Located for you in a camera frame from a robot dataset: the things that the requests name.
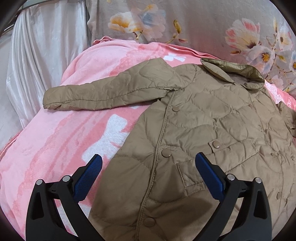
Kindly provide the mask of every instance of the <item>blue gripper pad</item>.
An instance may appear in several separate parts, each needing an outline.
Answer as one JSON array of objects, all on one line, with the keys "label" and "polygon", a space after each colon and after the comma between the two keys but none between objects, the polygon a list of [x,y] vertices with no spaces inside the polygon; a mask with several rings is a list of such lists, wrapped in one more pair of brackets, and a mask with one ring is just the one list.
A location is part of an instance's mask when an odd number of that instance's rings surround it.
[{"label": "blue gripper pad", "polygon": [[207,185],[212,197],[222,202],[224,200],[224,185],[211,167],[210,161],[202,154],[195,156],[195,166]]},{"label": "blue gripper pad", "polygon": [[102,170],[103,161],[100,155],[95,155],[89,162],[86,170],[74,186],[73,199],[75,202],[80,202],[86,198],[91,186]]}]

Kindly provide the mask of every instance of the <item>pink flower print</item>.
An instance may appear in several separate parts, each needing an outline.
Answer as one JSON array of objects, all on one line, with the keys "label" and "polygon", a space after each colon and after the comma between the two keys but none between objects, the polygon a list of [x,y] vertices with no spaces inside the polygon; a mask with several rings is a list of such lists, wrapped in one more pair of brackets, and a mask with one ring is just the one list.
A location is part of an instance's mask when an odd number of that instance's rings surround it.
[{"label": "pink flower print", "polygon": [[131,12],[140,19],[142,34],[148,41],[163,36],[162,32],[165,31],[164,10],[159,10],[155,4],[150,4],[144,10],[132,8]]},{"label": "pink flower print", "polygon": [[108,27],[123,33],[132,33],[140,31],[142,25],[141,20],[131,12],[119,12],[110,18]]},{"label": "pink flower print", "polygon": [[281,51],[289,51],[293,48],[292,36],[286,23],[281,26],[278,38]]},{"label": "pink flower print", "polygon": [[248,51],[260,43],[260,24],[243,18],[235,20],[232,27],[226,30],[226,43],[240,51]]},{"label": "pink flower print", "polygon": [[296,74],[296,51],[292,52],[289,68],[293,74]]},{"label": "pink flower print", "polygon": [[248,64],[256,67],[261,74],[267,74],[271,70],[275,57],[274,50],[257,45],[249,50],[246,60]]}]

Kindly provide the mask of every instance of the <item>jacket pocket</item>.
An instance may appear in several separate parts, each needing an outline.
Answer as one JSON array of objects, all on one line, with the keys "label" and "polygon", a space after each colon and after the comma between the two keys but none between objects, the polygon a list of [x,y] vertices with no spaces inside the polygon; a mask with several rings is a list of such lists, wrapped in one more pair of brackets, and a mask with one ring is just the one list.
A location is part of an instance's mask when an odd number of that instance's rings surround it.
[{"label": "jacket pocket", "polygon": [[184,187],[189,187],[203,182],[203,179],[195,166],[195,160],[177,163],[177,168],[182,178]]}]

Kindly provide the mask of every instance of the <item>jacket sleeve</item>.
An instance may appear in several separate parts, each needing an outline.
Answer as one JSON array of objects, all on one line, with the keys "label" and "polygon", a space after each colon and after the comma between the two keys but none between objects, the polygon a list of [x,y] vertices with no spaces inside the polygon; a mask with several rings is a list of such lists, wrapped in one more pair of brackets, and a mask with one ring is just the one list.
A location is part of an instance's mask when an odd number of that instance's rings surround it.
[{"label": "jacket sleeve", "polygon": [[43,107],[50,110],[101,110],[154,100],[169,91],[185,88],[193,81],[196,67],[187,65],[177,73],[162,58],[137,64],[114,77],[83,85],[65,85],[48,89]]},{"label": "jacket sleeve", "polygon": [[296,112],[287,107],[283,101],[279,102],[277,107],[291,135],[296,137]]}]

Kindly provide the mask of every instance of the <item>pink blanket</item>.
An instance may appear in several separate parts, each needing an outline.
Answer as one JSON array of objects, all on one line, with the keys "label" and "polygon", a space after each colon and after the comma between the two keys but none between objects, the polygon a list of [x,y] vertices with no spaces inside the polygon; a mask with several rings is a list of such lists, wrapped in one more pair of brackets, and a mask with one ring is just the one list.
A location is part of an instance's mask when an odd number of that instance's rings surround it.
[{"label": "pink blanket", "polygon": [[[135,41],[104,37],[81,53],[67,68],[62,85],[89,83],[117,75],[142,61],[162,57],[169,65],[200,64],[201,57],[214,58],[188,48],[163,43],[137,44]],[[276,103],[296,109],[289,94],[266,82]],[[103,169],[122,146],[149,103],[100,111],[40,110],[28,126],[0,153],[0,206],[13,227],[25,237],[25,220],[33,186],[37,179],[60,180],[85,165],[95,154],[103,158]],[[100,176],[80,207],[88,216]],[[58,203],[68,231],[73,229]]]}]

